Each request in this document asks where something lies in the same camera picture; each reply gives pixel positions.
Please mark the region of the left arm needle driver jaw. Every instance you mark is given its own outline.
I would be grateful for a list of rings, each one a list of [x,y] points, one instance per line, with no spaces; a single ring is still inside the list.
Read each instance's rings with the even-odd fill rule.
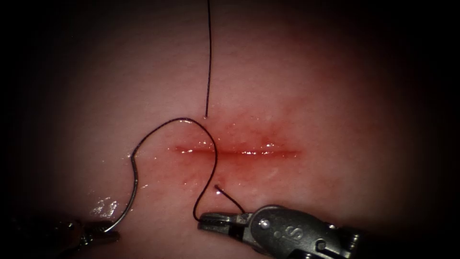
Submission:
[[[113,226],[112,221],[87,222],[85,224],[85,231],[88,233],[95,233],[95,232],[104,233],[106,231],[110,231],[112,226]]]
[[[93,232],[86,237],[86,243],[114,243],[120,239],[117,231],[110,232]]]

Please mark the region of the right arm needle driver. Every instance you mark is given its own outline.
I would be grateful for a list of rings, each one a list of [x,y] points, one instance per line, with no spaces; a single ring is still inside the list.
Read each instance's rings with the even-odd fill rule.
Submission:
[[[353,229],[277,205],[233,216],[230,236],[275,259],[352,259],[361,239]]]

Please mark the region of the left arm needle driver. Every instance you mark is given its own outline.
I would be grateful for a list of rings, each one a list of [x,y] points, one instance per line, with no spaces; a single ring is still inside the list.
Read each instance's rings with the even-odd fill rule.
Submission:
[[[84,227],[79,220],[57,221],[48,234],[49,241],[55,249],[77,248],[84,236]]]

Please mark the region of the right arm needle driver jaw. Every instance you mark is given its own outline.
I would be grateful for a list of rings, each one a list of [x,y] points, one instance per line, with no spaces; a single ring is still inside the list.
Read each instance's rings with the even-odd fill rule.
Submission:
[[[197,225],[199,230],[209,231],[227,236],[237,236],[238,227],[230,222],[224,221],[203,221]]]
[[[202,222],[247,223],[250,213],[206,212],[199,220]]]

